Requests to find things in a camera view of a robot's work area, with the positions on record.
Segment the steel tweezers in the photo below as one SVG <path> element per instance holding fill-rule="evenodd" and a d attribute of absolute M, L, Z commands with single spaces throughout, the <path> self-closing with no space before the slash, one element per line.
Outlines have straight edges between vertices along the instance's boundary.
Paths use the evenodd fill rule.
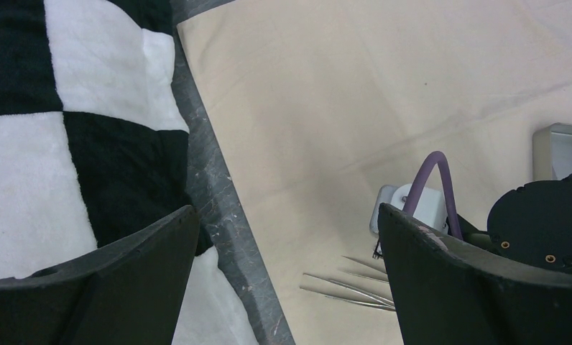
<path fill-rule="evenodd" d="M 349 282 L 337 280 L 335 278 L 321 277 L 319 275 L 310 273 L 304 273 L 303 276 L 311 278 L 312 280 L 317 280 L 318 282 L 325 283 L 331 287 L 335 287 L 340 291 L 340 293 L 337 293 L 336 291 L 332 290 L 328 291 L 318 289 L 311 285 L 300 285 L 299 288 L 305 292 L 315 293 L 331 300 L 349 303 L 365 308 L 388 312 L 396 311 L 395 302 L 390 297 L 377 294 L 370 290 L 364 289 L 363 287 L 355 286 Z"/>
<path fill-rule="evenodd" d="M 373 282 L 389 284 L 389 279 L 385 270 L 354 257 L 348 257 L 342 255 L 340 256 L 340 258 L 356 265 L 356 267 L 360 267 L 359 270 L 340 269 L 342 273 L 350 275 L 352 277 L 358 277 L 361 279 L 370 280 Z"/>

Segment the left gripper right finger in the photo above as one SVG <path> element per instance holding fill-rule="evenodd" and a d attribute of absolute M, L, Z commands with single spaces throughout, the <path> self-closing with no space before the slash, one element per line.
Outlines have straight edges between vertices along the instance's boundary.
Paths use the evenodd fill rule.
<path fill-rule="evenodd" d="M 572 344 L 572 275 L 497 256 L 388 204 L 378 226 L 406 344 Z"/>

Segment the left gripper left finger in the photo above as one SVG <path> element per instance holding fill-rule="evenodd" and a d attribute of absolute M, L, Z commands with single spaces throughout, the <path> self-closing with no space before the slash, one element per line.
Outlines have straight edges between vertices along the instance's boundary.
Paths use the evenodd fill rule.
<path fill-rule="evenodd" d="M 0 344 L 170 344 L 198 243 L 191 206 L 76 259 L 0 280 Z"/>

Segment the beige surgical wrap cloth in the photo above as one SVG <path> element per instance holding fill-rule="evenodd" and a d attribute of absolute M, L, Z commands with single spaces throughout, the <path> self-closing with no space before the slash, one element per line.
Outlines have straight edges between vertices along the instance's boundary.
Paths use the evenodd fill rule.
<path fill-rule="evenodd" d="M 232 1 L 177 21 L 193 80 L 297 344 L 401 344 L 395 314 L 331 300 L 369 261 L 383 185 L 448 158 L 484 228 L 572 124 L 572 1 Z"/>

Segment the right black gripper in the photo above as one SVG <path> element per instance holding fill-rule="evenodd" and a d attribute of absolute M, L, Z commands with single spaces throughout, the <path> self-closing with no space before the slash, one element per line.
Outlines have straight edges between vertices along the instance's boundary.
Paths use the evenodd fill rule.
<path fill-rule="evenodd" d="M 572 174 L 505 193 L 491 208 L 486 230 L 458 218 L 463 240 L 492 254 L 572 275 Z"/>

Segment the metal surgical instrument tray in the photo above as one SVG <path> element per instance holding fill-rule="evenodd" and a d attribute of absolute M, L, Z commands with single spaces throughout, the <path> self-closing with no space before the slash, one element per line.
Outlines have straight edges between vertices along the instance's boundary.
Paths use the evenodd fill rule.
<path fill-rule="evenodd" d="M 532 136 L 532 179 L 561 180 L 572 174 L 572 124 L 554 123 Z"/>

